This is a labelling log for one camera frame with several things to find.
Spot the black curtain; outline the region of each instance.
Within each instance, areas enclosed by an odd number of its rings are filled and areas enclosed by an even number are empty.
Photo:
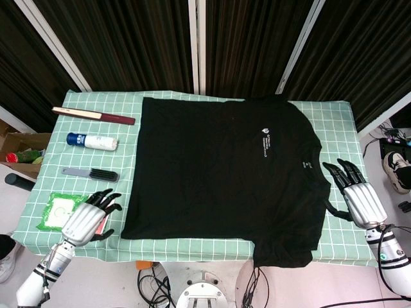
[[[344,99],[361,130],[411,89],[411,1],[326,1],[284,93]]]
[[[0,105],[37,132],[51,132],[51,108],[78,88],[14,1],[0,1],[0,29]]]
[[[207,0],[207,95],[273,94],[312,2]]]
[[[187,0],[35,0],[93,91],[193,91]]]

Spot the comb bristles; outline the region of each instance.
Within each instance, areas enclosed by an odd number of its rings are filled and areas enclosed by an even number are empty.
[[[92,168],[90,172],[90,177],[115,182],[118,179],[118,174],[113,171]]]

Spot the robot finger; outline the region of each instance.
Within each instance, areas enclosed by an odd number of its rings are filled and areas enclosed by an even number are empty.
[[[336,165],[328,164],[326,162],[323,162],[322,165],[329,171],[338,189],[340,189],[340,192],[343,194],[344,188],[351,185],[351,182],[348,179],[348,177]]]
[[[94,242],[94,241],[102,241],[106,238],[108,238],[110,235],[112,235],[114,233],[114,229],[110,229],[106,232],[104,232],[103,234],[94,234],[90,240],[90,242]]]
[[[328,212],[330,212],[333,216],[344,219],[346,221],[353,221],[353,217],[350,212],[337,210],[328,200],[326,200],[324,204],[326,206],[326,209],[328,209]]]
[[[338,158],[337,161],[344,168],[347,173],[348,179],[350,179],[353,184],[365,183],[365,178],[356,165],[354,165],[352,162],[349,162],[348,160],[342,160],[340,158]]]
[[[109,193],[113,191],[112,188],[106,189],[105,191],[98,191],[95,192],[90,196],[89,199],[87,199],[86,203],[92,204],[92,205],[97,205],[100,203],[100,201]]]
[[[114,194],[111,194],[110,196],[108,196],[101,204],[99,204],[99,205],[96,205],[99,209],[105,209],[106,207],[107,207],[107,205],[109,205],[110,204],[110,202],[113,200],[113,199],[116,199],[116,198],[118,198],[118,197],[120,197],[121,196],[121,194],[119,194],[118,192],[116,193],[114,193]]]
[[[106,209],[103,209],[103,210],[105,212],[105,215],[107,216],[107,215],[110,215],[113,211],[123,210],[123,208],[121,207],[120,204],[115,203],[115,204],[113,204],[113,205],[111,205],[111,206],[109,206],[109,207],[107,207]]]

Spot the gray comb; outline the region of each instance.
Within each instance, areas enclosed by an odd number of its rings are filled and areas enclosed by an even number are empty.
[[[92,178],[93,180],[100,180],[106,182],[117,182],[119,178],[119,175],[114,171],[107,171],[94,168],[92,168],[91,170],[63,168],[62,174],[82,176],[84,178]]]

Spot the black t-shirt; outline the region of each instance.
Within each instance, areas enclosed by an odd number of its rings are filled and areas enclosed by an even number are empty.
[[[122,238],[242,238],[255,266],[312,260],[330,184],[292,104],[144,98]]]

